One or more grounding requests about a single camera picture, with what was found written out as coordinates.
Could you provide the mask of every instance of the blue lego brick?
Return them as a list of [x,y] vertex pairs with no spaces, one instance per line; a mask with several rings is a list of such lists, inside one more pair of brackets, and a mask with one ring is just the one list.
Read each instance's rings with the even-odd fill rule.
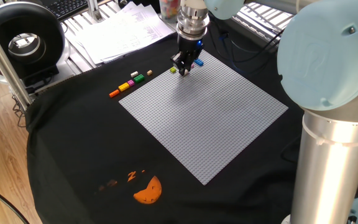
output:
[[194,60],[194,63],[196,63],[196,64],[199,65],[199,66],[203,66],[203,65],[204,65],[204,62],[203,62],[202,60],[200,60],[200,59]]

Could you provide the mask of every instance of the gray lego baseplate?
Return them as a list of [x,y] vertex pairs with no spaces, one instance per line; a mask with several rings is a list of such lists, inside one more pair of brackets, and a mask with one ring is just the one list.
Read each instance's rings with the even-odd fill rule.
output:
[[169,70],[120,101],[203,185],[288,108],[202,51],[186,77]]

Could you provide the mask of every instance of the paper stack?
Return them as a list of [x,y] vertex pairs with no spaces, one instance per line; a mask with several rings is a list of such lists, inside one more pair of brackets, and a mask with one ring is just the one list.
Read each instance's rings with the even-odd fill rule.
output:
[[161,21],[152,6],[136,6],[130,2],[105,21],[85,27],[77,37],[97,64],[144,48],[173,32]]

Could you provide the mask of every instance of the yellow lego brick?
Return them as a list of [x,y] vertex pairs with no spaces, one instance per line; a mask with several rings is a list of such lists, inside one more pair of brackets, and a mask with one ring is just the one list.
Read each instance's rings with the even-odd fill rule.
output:
[[124,91],[126,89],[129,88],[129,84],[128,83],[124,83],[121,86],[118,87],[119,91]]

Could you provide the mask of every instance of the black tablecloth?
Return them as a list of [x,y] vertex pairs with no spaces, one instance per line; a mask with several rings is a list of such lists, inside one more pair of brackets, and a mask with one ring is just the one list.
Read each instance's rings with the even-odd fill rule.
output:
[[[303,112],[283,91],[275,60],[249,80],[288,111],[205,186],[119,104],[172,66],[176,42],[173,35],[71,78],[29,107],[29,178],[44,223],[281,223],[290,213],[296,165],[283,161],[280,151],[300,135]],[[207,52],[231,66],[211,39],[204,42]],[[111,99],[109,93],[136,70],[154,74]],[[128,182],[132,171],[136,178]],[[161,182],[161,197],[151,205],[137,202],[133,194],[153,176]],[[106,186],[110,180],[117,184]]]

